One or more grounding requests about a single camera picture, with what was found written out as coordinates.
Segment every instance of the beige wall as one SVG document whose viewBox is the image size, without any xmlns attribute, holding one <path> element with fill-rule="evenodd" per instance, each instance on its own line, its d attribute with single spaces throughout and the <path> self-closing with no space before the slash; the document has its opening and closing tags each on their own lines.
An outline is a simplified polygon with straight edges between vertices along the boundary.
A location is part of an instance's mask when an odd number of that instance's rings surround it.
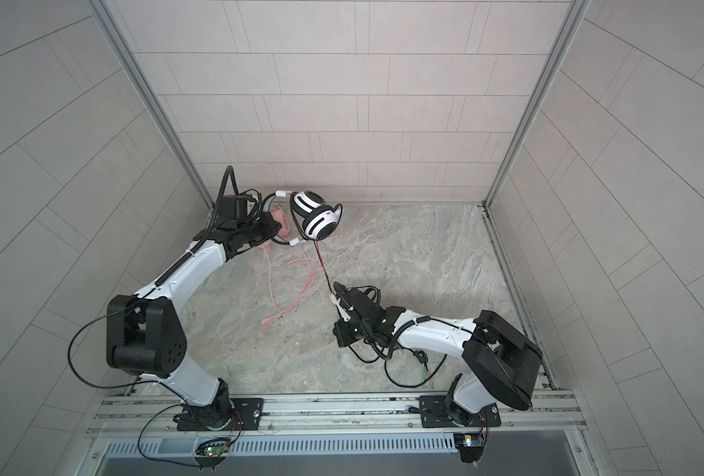
<svg viewBox="0 0 704 476">
<path fill-rule="evenodd" d="M 485 198 L 566 2 L 108 0 L 199 175 Z"/>
<path fill-rule="evenodd" d="M 81 0 L 0 2 L 0 474 L 50 476 L 96 390 L 69 339 L 207 208 Z M 103 385 L 105 325 L 73 348 Z"/>
<path fill-rule="evenodd" d="M 491 214 L 611 473 L 704 474 L 704 0 L 592 2 Z"/>
</svg>

